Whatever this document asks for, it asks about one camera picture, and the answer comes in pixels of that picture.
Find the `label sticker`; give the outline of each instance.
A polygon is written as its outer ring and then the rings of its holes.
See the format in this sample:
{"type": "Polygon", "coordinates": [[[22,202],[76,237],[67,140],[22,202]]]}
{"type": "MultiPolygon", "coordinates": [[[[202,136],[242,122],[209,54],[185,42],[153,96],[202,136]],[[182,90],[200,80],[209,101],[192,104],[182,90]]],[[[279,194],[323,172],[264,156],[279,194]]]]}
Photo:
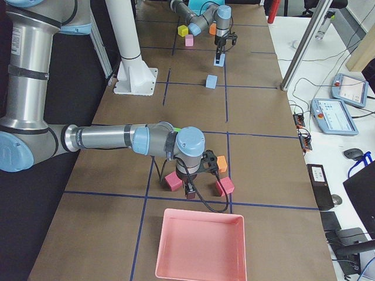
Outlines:
{"type": "Polygon", "coordinates": [[[22,29],[21,28],[13,28],[12,33],[12,54],[16,54],[19,56],[21,54],[21,38],[22,38],[22,29]]]}
{"type": "Polygon", "coordinates": [[[312,170],[312,175],[314,176],[315,181],[319,181],[324,183],[324,175],[323,175],[323,170],[320,167],[311,167],[312,170]]]}

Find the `pink cube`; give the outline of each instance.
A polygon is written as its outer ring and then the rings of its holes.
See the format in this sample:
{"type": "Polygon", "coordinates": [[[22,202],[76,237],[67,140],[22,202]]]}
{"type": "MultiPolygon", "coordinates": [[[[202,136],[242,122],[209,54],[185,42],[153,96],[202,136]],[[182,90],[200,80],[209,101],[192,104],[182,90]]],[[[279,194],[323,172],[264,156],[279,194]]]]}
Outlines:
{"type": "MultiPolygon", "coordinates": [[[[220,179],[225,191],[227,194],[230,194],[234,191],[234,185],[232,183],[232,180],[229,177],[225,177],[223,179],[220,179]]],[[[220,183],[216,182],[216,189],[219,192],[220,196],[225,196],[223,189],[221,188],[220,183]]]]}
{"type": "Polygon", "coordinates": [[[192,34],[188,34],[185,36],[185,46],[192,47],[194,45],[194,37],[192,34]]]}
{"type": "Polygon", "coordinates": [[[178,178],[176,172],[170,173],[169,175],[165,176],[165,181],[171,191],[176,191],[180,187],[182,187],[182,181],[178,178]]]}

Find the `tablet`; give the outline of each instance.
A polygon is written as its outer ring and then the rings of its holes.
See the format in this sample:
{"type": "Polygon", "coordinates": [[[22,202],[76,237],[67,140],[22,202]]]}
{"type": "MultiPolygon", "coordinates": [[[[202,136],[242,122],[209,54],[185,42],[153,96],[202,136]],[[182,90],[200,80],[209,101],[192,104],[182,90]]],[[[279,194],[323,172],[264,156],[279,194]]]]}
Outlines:
{"type": "Polygon", "coordinates": [[[324,133],[354,136],[358,130],[343,100],[314,98],[311,101],[312,114],[324,133]]]}
{"type": "Polygon", "coordinates": [[[369,82],[339,73],[333,79],[332,85],[337,86],[331,88],[333,98],[343,100],[355,107],[362,108],[366,105],[369,82]]]}

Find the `brown table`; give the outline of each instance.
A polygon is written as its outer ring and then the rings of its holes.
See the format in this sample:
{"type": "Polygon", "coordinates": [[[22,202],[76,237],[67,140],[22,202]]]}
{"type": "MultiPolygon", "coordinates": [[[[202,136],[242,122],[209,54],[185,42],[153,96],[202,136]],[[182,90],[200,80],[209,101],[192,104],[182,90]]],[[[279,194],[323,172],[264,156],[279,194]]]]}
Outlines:
{"type": "MultiPolygon", "coordinates": [[[[248,280],[336,280],[282,78],[258,5],[232,5],[237,45],[225,67],[213,66],[213,38],[193,49],[176,36],[166,2],[140,1],[142,56],[158,67],[152,97],[120,96],[108,87],[94,124],[168,121],[204,131],[206,148],[225,155],[236,187],[230,212],[245,218],[248,280]],[[205,88],[217,75],[215,90],[205,88]]],[[[157,159],[159,165],[163,159],[157,159]]],[[[174,170],[168,163],[166,173],[174,170]]],[[[210,174],[196,185],[223,206],[210,174]]],[[[158,183],[151,158],[130,149],[82,151],[42,250],[34,280],[158,280],[155,264],[166,208],[207,211],[182,190],[158,183]]]]}

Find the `blue lanyard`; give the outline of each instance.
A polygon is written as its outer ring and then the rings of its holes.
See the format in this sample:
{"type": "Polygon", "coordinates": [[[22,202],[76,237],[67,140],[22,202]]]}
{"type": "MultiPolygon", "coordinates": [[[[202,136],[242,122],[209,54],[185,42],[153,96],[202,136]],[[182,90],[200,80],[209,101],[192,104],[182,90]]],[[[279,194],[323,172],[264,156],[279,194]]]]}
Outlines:
{"type": "Polygon", "coordinates": [[[368,164],[370,164],[373,161],[371,158],[371,152],[367,151],[364,155],[362,155],[362,158],[358,160],[353,167],[351,167],[347,173],[347,178],[350,178],[350,172],[359,165],[359,163],[363,162],[364,166],[366,167],[368,164]]]}

